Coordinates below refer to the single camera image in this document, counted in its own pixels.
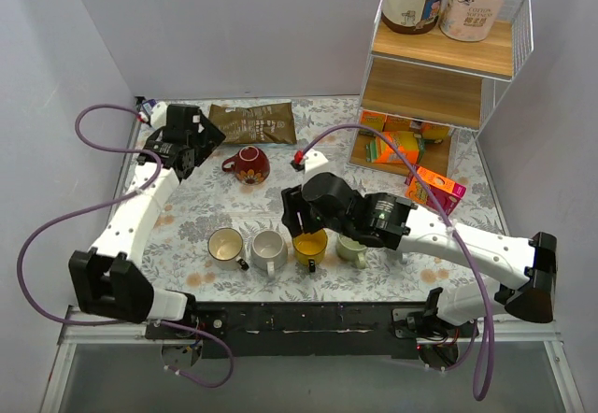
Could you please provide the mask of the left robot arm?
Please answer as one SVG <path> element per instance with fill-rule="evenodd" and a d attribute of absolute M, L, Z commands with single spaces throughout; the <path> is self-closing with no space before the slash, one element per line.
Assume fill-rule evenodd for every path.
<path fill-rule="evenodd" d="M 140 265 L 168 199 L 225 135 L 192 105 L 160 103 L 150 123 L 154 131 L 136 153 L 124 201 L 90 248 L 72 254 L 68 268 L 83 312 L 132 323 L 166 320 L 175 336 L 187 338 L 199 325 L 188 308 L 192 296 L 154 287 Z"/>

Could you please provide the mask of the yellow mug black handle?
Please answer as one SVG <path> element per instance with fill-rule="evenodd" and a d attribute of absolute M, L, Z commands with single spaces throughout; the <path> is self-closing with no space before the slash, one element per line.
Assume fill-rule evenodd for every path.
<path fill-rule="evenodd" d="M 324 229 L 315 233 L 301 234 L 292 239 L 292 246 L 297 262 L 315 273 L 322 262 L 328 246 L 328 235 Z"/>

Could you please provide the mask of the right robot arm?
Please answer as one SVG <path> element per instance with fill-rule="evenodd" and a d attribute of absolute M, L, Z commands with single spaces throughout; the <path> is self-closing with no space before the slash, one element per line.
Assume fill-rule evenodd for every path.
<path fill-rule="evenodd" d="M 444 335 L 486 314 L 531 323 L 554 319 L 557 239 L 496 235 L 443 219 L 424 206 L 386 192 L 360 194 L 330 173 L 282 190 L 282 222 L 293 237 L 329 229 L 368 248 L 437 257 L 477 271 L 472 287 L 431 294 L 424 328 Z"/>

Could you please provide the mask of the white speckled mug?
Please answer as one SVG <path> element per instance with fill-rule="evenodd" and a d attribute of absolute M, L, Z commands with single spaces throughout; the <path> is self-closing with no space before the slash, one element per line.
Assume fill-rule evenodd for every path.
<path fill-rule="evenodd" d="M 262 231 L 253 238 L 250 246 L 250 262 L 263 270 L 269 278 L 274 278 L 287 260 L 287 243 L 278 232 Z"/>

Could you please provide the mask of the cream beige mug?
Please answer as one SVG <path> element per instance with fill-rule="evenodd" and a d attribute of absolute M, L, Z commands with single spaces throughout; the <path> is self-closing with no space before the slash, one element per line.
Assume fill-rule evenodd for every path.
<path fill-rule="evenodd" d="M 226 271 L 248 271 L 242 235 L 233 228 L 220 228 L 208 239 L 208 253 L 216 266 Z"/>

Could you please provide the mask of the light green mug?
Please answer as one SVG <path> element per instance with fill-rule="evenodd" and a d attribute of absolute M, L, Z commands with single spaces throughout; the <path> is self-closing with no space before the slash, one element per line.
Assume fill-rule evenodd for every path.
<path fill-rule="evenodd" d="M 367 246 L 347 236 L 339 235 L 336 240 L 335 250 L 342 260 L 353 263 L 358 269 L 365 269 Z"/>

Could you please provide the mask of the dark red mug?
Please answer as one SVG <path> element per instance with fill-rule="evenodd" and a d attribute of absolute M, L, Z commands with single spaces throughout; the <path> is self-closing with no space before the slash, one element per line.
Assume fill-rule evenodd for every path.
<path fill-rule="evenodd" d="M 225 160 L 221 170 L 233 173 L 242 184 L 253 186 L 264 182 L 270 174 L 270 163 L 265 153 L 255 146 L 246 146 Z"/>

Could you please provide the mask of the orange pink Scrub Mommy box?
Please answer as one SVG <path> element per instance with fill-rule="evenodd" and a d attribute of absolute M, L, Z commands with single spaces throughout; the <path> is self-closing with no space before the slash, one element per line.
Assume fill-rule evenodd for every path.
<path fill-rule="evenodd" d="M 427 184 L 444 212 L 450 215 L 464 198 L 466 187 L 425 167 L 416 165 L 415 170 L 416 174 Z M 406 197 L 435 210 L 435 204 L 429 193 L 412 174 L 406 177 Z"/>

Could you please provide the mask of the pale blue footed mug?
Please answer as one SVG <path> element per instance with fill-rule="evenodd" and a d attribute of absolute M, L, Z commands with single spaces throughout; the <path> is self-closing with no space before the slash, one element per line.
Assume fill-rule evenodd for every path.
<path fill-rule="evenodd" d="M 397 259 L 398 259 L 399 264 L 406 265 L 410 261 L 410 253 L 409 252 L 399 252 Z"/>

